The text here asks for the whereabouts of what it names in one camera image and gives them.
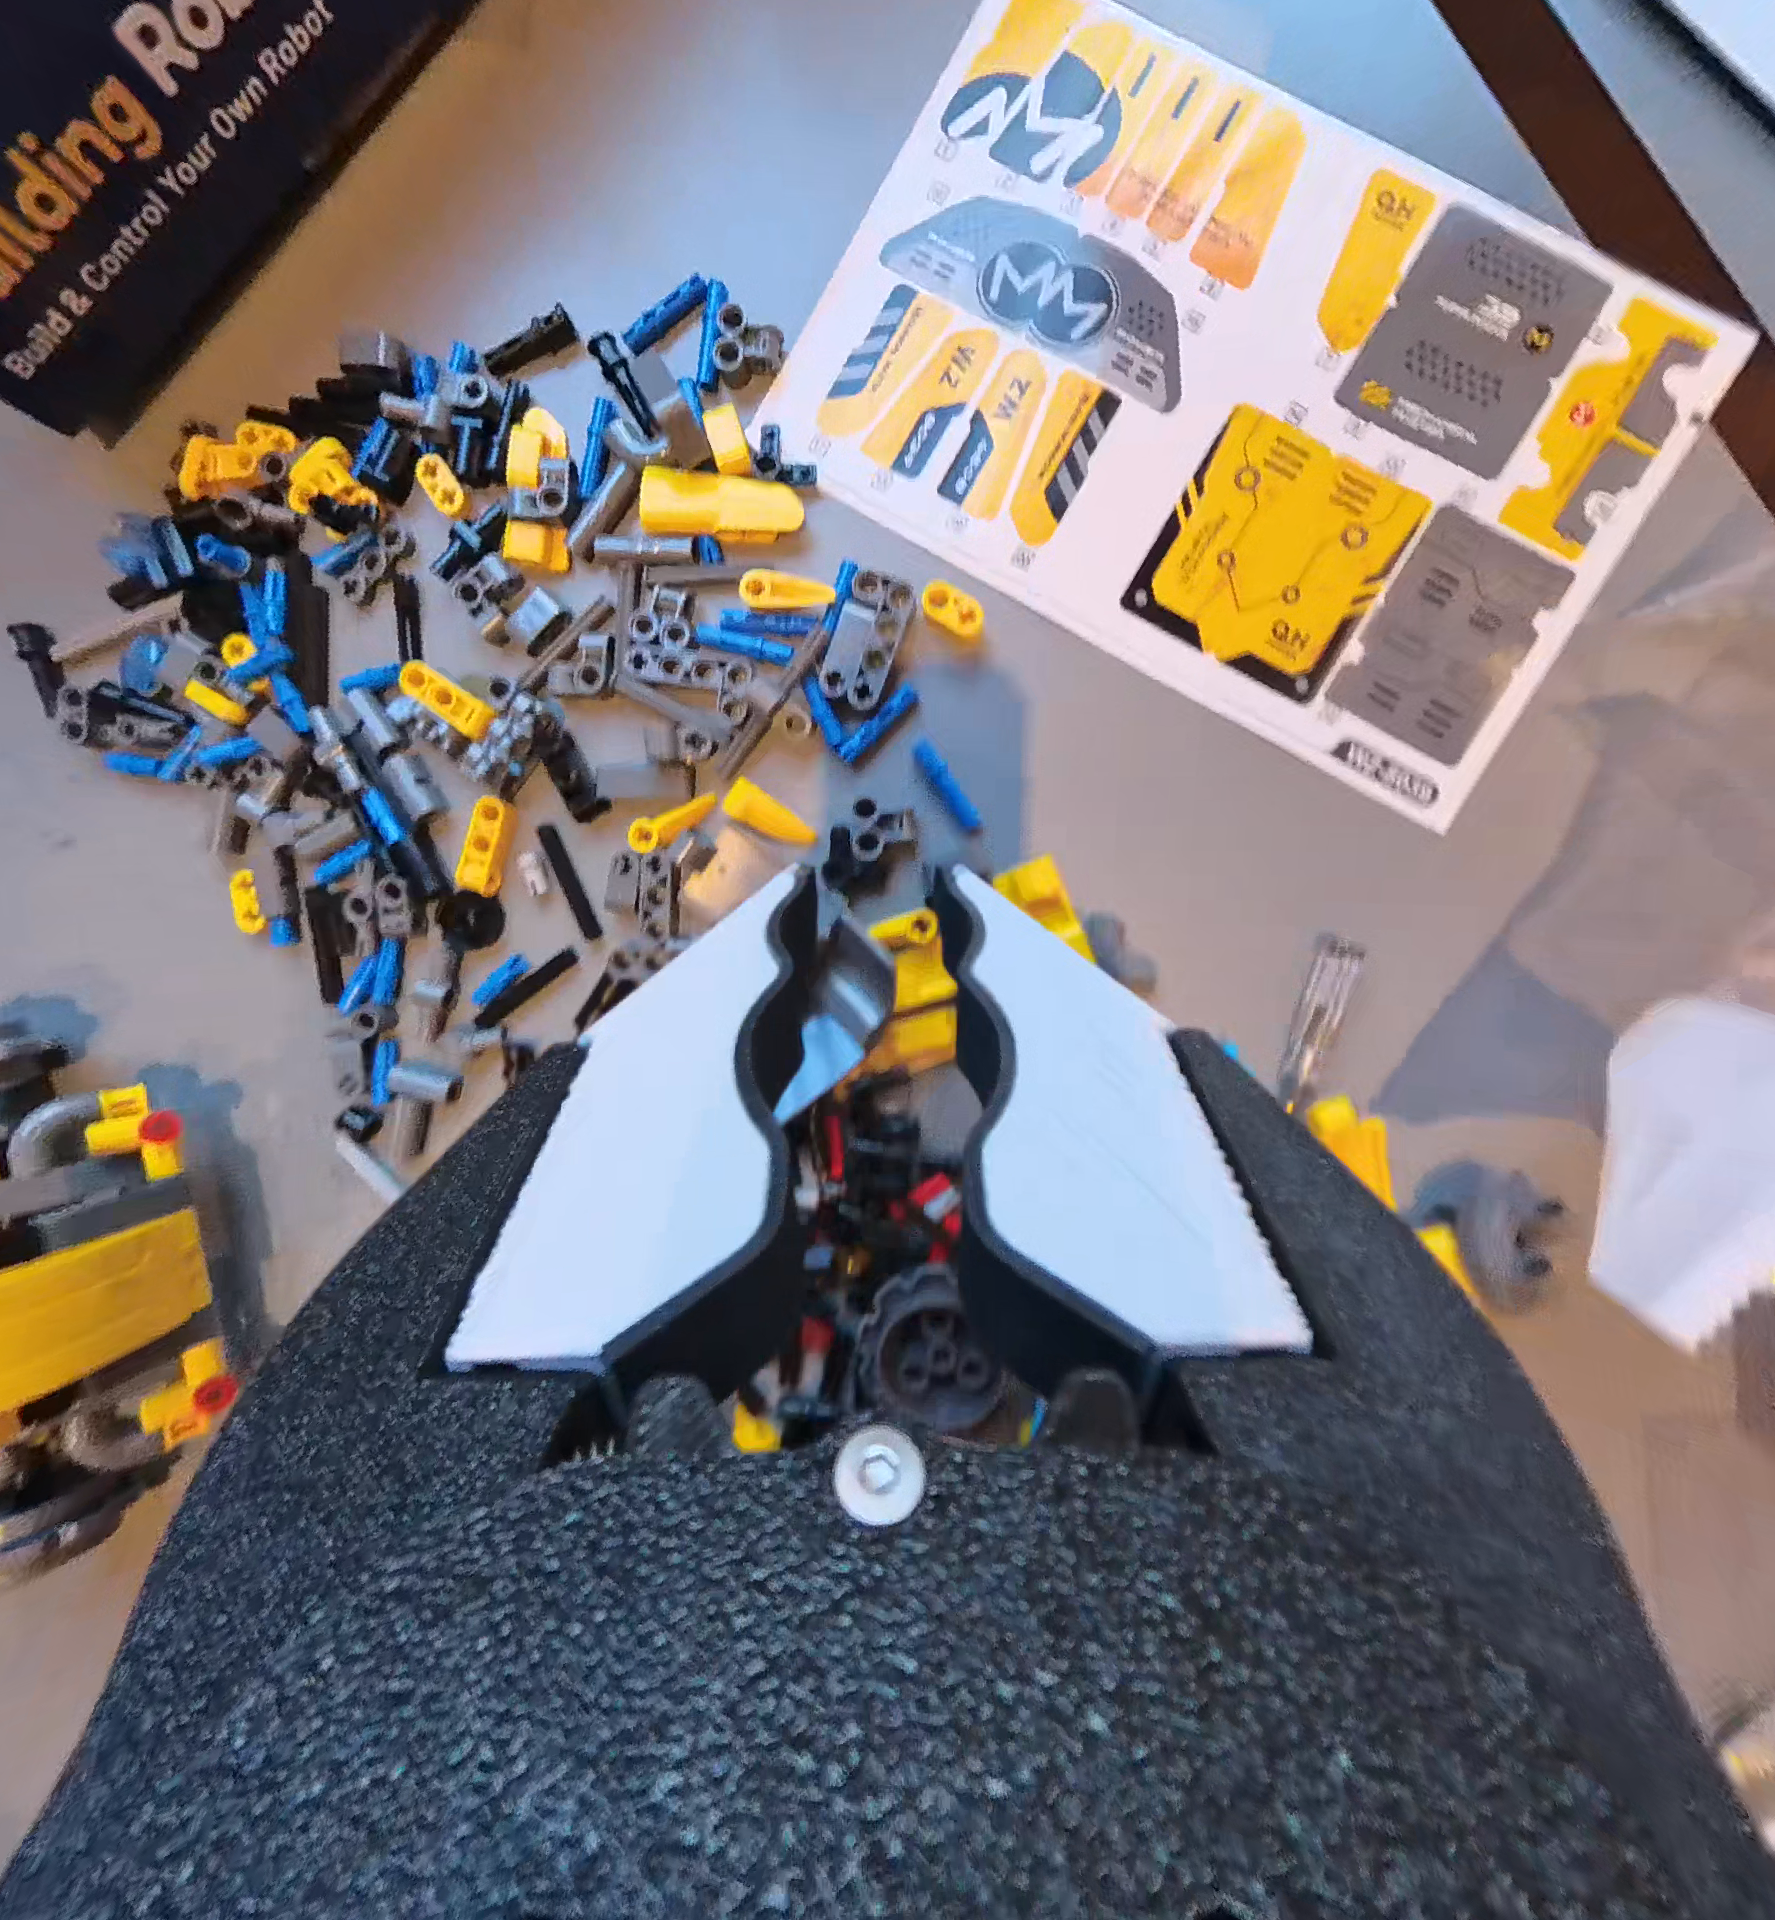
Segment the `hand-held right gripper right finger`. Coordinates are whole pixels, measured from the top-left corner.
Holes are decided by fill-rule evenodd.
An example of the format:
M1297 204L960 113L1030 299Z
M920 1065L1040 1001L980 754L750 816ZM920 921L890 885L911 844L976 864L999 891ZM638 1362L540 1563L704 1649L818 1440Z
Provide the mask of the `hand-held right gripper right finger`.
M1181 1362L1310 1354L1172 1025L970 867L931 908L980 1103L957 1285L996 1361L1040 1398L1110 1373L1150 1405Z

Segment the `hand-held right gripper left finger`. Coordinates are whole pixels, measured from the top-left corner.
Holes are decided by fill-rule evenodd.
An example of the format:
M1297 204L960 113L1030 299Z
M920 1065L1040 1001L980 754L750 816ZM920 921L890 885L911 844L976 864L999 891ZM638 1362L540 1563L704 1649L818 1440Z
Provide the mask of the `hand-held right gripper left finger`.
M803 1065L818 882L790 867L573 1052L447 1373L748 1380L801 1313L776 1103Z

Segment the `pile of small building pieces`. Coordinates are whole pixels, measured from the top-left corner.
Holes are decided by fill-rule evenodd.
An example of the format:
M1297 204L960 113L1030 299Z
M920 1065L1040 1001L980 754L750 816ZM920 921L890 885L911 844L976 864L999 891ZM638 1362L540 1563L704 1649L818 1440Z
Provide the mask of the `pile of small building pieces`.
M459 1012L465 962L505 935L505 872L555 883L607 948L592 1018L688 935L683 889L725 821L769 847L816 833L750 777L779 738L865 768L918 710L914 620L973 646L986 608L844 561L758 567L818 485L729 392L784 333L691 274L620 332L581 446L528 372L573 347L565 308L446 360L356 333L341 370L217 438L190 426L161 516L105 544L119 620L82 640L12 621L49 725L126 777L224 807L238 928L315 962L334 1145L395 1198L463 1068L402 1052L528 1054L518 1012L581 951L502 959Z

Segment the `yellow black toy vehicle model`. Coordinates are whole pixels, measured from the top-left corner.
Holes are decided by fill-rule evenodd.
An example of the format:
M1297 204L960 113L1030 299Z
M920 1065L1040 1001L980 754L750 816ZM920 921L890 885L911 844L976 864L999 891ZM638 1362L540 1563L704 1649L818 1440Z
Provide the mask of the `yellow black toy vehicle model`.
M74 1065L0 1020L0 1592L100 1548L240 1393L184 1118Z

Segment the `grey desk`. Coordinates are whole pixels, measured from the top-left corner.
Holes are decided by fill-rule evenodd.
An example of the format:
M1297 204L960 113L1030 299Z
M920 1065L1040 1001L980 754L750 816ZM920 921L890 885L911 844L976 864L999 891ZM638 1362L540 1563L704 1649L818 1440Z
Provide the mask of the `grey desk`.
M1309 105L1571 225L1530 145L1427 5L1137 5ZM1618 105L1775 341L1775 154L1669 70L1613 5L1560 5ZM309 389L347 325L489 343L556 300L620 325L683 274L750 312L807 318L963 36L972 5L480 5L117 446L0 403L0 1009L69 1014L91 1061L187 1069L224 1167L246 1329L292 1317L374 1219L320 1140L310 968L243 940L212 901L209 814L108 777L45 727L6 629L84 632L99 540L159 487L181 419L228 426ZM1403 1181L1463 1153L1532 1170L1592 1210L1592 1040L1533 1006L1497 948L1602 766L1568 704L1620 682L1613 621L1669 574L1772 540L1770 513L1704 439L1532 697L1453 829L1435 837L1162 694L1028 609L989 602L991 663L943 658L923 708L1009 855L1052 852L1075 901L1122 916L1163 1009L1278 1060L1307 951L1360 940L1366 979L1333 1064L1357 1100L1412 1075L1473 1113L1396 1104ZM1516 1352L1620 1530L1647 1612L1710 1728L1775 1695L1775 1440L1743 1422L1725 1354L1690 1359L1562 1274ZM0 1598L0 1874L106 1683L188 1484L100 1550Z

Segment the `dark grey toothed wheel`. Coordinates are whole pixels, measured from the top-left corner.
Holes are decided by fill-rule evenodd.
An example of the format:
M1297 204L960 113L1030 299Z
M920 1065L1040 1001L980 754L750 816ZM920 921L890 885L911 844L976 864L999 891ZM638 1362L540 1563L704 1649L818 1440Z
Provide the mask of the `dark grey toothed wheel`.
M970 1433L999 1405L1005 1373L967 1320L954 1272L885 1280L857 1337L865 1404L900 1427Z

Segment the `crumpled clear plastic bag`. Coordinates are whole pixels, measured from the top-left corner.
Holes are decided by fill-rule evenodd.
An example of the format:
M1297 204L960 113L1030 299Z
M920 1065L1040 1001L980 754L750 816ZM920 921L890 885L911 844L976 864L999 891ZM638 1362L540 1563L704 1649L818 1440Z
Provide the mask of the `crumpled clear plastic bag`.
M1639 1385L1605 1501L1775 1857L1775 542L1636 611L1575 721L1592 779L1504 955L1605 1031L1575 1327Z

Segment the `yellow grey sticker sheet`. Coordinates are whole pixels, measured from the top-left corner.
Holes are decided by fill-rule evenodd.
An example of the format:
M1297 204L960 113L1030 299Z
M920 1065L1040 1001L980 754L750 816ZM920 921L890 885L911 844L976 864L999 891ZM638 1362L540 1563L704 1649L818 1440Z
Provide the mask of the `yellow grey sticker sheet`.
M982 5L758 414L1447 830L1758 332L1117 5Z

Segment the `dark blue cardboard kit box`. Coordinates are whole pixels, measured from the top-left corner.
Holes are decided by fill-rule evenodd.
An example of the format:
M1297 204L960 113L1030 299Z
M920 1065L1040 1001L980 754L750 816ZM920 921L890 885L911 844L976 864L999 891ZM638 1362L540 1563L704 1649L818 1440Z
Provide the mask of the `dark blue cardboard kit box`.
M0 402L122 429L469 12L0 2Z

